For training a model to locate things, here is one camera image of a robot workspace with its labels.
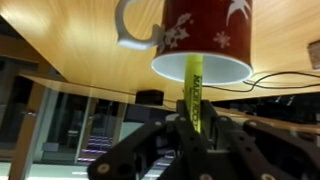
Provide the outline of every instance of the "black cable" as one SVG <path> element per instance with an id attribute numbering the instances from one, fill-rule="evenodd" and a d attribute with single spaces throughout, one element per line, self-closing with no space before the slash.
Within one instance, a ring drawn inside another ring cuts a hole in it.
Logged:
<path id="1" fill-rule="evenodd" d="M 215 87 L 215 86 L 203 86 L 203 87 L 208 87 L 208 88 L 213 88 L 213 89 L 218 89 L 218 90 L 224 90 L 224 91 L 229 91 L 229 92 L 251 92 L 255 87 L 264 88 L 264 89 L 302 89 L 302 88 L 320 86 L 320 83 L 310 84 L 310 85 L 305 85 L 305 86 L 289 86 L 289 87 L 268 87 L 268 86 L 258 85 L 259 82 L 261 82 L 262 80 L 264 80 L 266 78 L 273 77 L 273 76 L 278 76 L 278 75 L 285 75 L 285 74 L 296 74 L 296 75 L 320 78 L 320 76 L 314 75 L 314 74 L 308 74 L 308 73 L 302 73 L 302 72 L 296 72 L 296 71 L 287 71 L 287 72 L 278 72 L 278 73 L 266 75 L 266 76 L 258 79 L 254 83 L 250 83 L 250 82 L 244 81 L 243 82 L 244 84 L 251 85 L 251 88 L 248 89 L 248 90 L 234 90 L 234 89 L 226 89 L 226 88 L 220 88 L 220 87 Z"/>

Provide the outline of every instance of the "wooden ceiling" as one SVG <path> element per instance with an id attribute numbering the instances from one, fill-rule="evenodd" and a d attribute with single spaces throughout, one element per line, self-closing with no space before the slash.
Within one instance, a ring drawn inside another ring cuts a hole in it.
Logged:
<path id="1" fill-rule="evenodd" d="M 137 51 L 117 45 L 114 10 L 117 0 L 0 0 L 0 14 L 68 81 L 126 94 L 158 89 L 174 102 L 183 84 L 157 75 L 150 67 L 155 49 Z M 128 7 L 125 19 L 133 35 L 150 36 L 161 20 L 162 0 L 141 0 Z M 256 80 L 279 71 L 311 68 L 307 46 L 320 39 L 320 1 L 254 0 L 252 65 Z M 320 83 L 298 75 L 269 78 L 262 85 L 297 86 Z M 226 86 L 248 89 L 247 85 Z M 212 101 L 317 92 L 320 87 L 231 93 L 205 88 Z"/>

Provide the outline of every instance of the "yellow highlighter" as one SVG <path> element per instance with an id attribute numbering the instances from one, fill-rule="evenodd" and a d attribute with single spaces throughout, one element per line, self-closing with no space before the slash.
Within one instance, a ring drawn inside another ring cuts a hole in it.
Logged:
<path id="1" fill-rule="evenodd" d="M 184 100 L 196 131 L 201 131 L 202 55 L 188 55 L 184 78 Z"/>

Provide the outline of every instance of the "mug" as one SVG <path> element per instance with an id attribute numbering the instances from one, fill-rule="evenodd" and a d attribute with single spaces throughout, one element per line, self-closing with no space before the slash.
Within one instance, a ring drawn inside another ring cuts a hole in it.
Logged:
<path id="1" fill-rule="evenodd" d="M 124 24 L 126 6 L 116 8 L 118 44 L 146 50 L 157 46 L 151 63 L 158 74 L 183 82 L 186 57 L 203 56 L 203 85 L 227 85 L 252 76 L 250 64 L 252 0 L 166 0 L 161 27 L 146 40 L 133 37 Z"/>

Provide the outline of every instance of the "mug rim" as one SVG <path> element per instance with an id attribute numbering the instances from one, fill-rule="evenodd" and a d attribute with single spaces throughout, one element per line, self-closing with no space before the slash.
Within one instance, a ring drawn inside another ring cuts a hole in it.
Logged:
<path id="1" fill-rule="evenodd" d="M 202 81 L 202 85 L 204 86 L 219 86 L 219 85 L 231 85 L 231 84 L 236 84 L 236 83 L 239 83 L 239 82 L 243 82 L 245 80 L 248 80 L 252 75 L 253 75 L 253 68 L 251 65 L 241 61 L 240 59 L 237 59 L 237 58 L 234 58 L 234 57 L 231 57 L 231 56 L 226 56 L 224 54 L 220 54 L 220 53 L 208 53 L 208 52 L 201 52 L 201 51 L 185 51 L 185 52 L 171 52 L 171 53 L 166 53 L 166 54 L 159 54 L 157 55 L 151 62 L 151 68 L 159 75 L 165 77 L 165 78 L 168 78 L 168 79 L 171 79 L 171 80 L 174 80 L 174 81 L 178 81 L 178 82 L 184 82 L 184 79 L 178 79 L 176 77 L 173 77 L 171 75 L 166 75 L 160 71 L 158 71 L 155 67 L 155 62 L 156 61 L 159 61 L 161 60 L 161 58 L 163 57 L 170 57 L 170 56 L 176 56 L 176 55 L 207 55 L 207 56 L 211 56 L 211 57 L 217 57 L 217 58 L 221 58 L 221 59 L 224 59 L 225 61 L 231 61 L 233 63 L 236 63 L 236 64 L 239 64 L 241 65 L 242 67 L 244 67 L 247 71 L 248 71 L 248 74 L 244 77 L 244 78 L 241 78 L 237 81 L 230 81 L 230 82 L 225 82 L 225 83 L 206 83 L 204 81 Z"/>

